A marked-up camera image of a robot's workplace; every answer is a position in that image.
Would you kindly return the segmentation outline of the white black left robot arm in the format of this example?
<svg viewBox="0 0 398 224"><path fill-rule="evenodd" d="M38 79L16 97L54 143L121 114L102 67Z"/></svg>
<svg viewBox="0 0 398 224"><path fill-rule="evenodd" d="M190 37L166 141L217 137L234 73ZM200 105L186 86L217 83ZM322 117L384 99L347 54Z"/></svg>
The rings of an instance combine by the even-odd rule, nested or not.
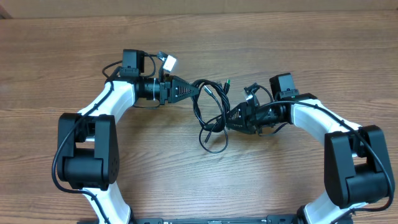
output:
<svg viewBox="0 0 398 224"><path fill-rule="evenodd" d="M103 91L77 113L58 120L58 146L52 162L52 180L62 192L84 195L97 223L135 223L116 179L120 170L116 125L138 99L160 105L196 96L198 88L171 75L176 58L163 52L148 54L125 49Z"/></svg>

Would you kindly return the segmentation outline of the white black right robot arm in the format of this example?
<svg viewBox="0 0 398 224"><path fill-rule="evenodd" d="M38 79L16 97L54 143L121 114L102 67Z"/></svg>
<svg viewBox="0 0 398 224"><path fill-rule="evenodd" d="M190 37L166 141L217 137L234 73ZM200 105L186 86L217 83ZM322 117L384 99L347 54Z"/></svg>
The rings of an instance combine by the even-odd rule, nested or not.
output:
<svg viewBox="0 0 398 224"><path fill-rule="evenodd" d="M324 147L325 191L295 214L268 215L266 223L352 223L356 212L389 208L395 182L381 128L350 122L313 94L301 94L291 73L276 75L269 83L271 101L264 105L256 97L258 84L244 89L245 101L230 111L227 127L258 135L277 124L305 130Z"/></svg>

